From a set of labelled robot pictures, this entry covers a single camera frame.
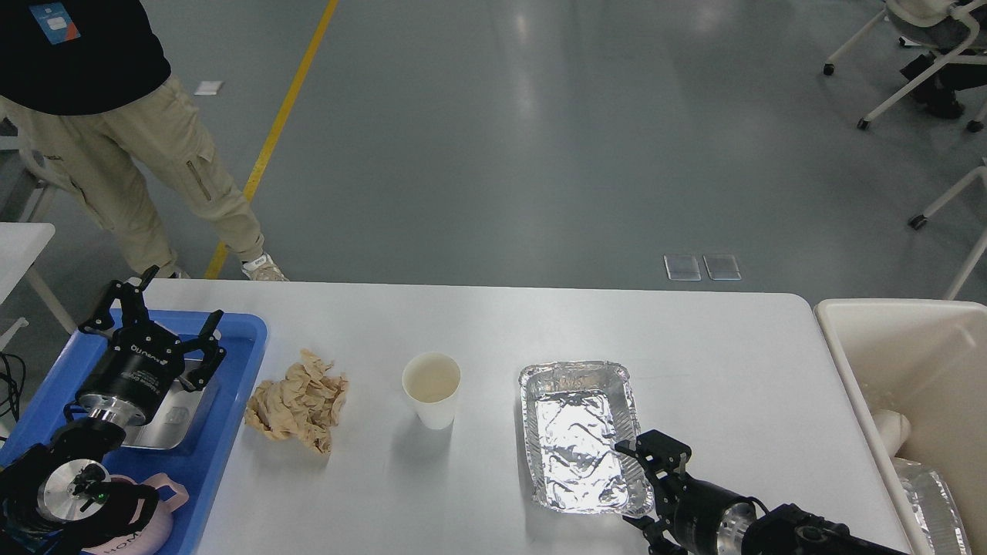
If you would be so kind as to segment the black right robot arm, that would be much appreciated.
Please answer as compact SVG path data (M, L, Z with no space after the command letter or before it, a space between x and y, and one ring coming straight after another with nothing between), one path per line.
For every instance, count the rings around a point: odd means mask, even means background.
M649 554L894 554L852 535L848 526L804 512L775 509L686 471L692 450L660 431L615 443L637 461L655 495L655 516L624 518L641 530Z

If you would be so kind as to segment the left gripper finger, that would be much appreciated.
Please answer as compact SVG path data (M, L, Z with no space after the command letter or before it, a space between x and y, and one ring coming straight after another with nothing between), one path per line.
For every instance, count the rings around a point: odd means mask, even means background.
M222 361L224 361L227 352L219 344L219 338L215 336L215 331L223 316L224 312L222 310L209 313L197 337L190 338L187 341L181 341L180 344L177 344L177 351L181 355L188 354L188 352L201 352L202 354L200 365L190 370L187 375L181 375L177 379L182 384L184 391L197 392L204 390Z
M111 281L96 302L91 316L77 330L83 334L112 337L117 330L150 325L153 320L145 305L143 293L159 273L158 266L151 266L140 275L137 284L119 280Z

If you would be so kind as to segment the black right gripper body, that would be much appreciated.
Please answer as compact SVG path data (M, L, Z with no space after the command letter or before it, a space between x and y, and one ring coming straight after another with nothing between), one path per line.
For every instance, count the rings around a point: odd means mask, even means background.
M671 521L665 534L687 554L740 554L760 501L690 475L652 479L656 519Z

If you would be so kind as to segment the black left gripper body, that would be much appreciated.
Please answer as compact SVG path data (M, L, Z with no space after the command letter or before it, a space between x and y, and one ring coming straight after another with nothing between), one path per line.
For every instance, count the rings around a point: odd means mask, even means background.
M77 390L76 404L89 417L117 426L148 424L184 371L179 344L169 330L115 331Z

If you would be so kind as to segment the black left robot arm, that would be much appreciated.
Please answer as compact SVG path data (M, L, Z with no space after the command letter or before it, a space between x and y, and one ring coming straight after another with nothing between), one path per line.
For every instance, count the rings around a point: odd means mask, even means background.
M204 389L227 354L215 335L222 311L188 340L150 317L143 292L158 271L147 268L137 284L111 281L79 326L108 345L65 407L83 415L3 468L3 553L78 554L151 523L158 489L114 479L103 457L123 445L128 426L154 419L173 383Z

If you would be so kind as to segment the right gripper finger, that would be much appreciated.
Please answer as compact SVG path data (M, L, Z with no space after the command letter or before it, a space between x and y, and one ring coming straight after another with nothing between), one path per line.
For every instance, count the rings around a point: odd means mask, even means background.
M642 536L648 542L648 554L687 554L687 549L671 541L665 534L671 530L671 521L651 516L623 516L626 523L641 530Z
M685 476L692 457L691 447L660 431L647 431L635 439L620 440L615 450L637 460L648 476L665 473Z

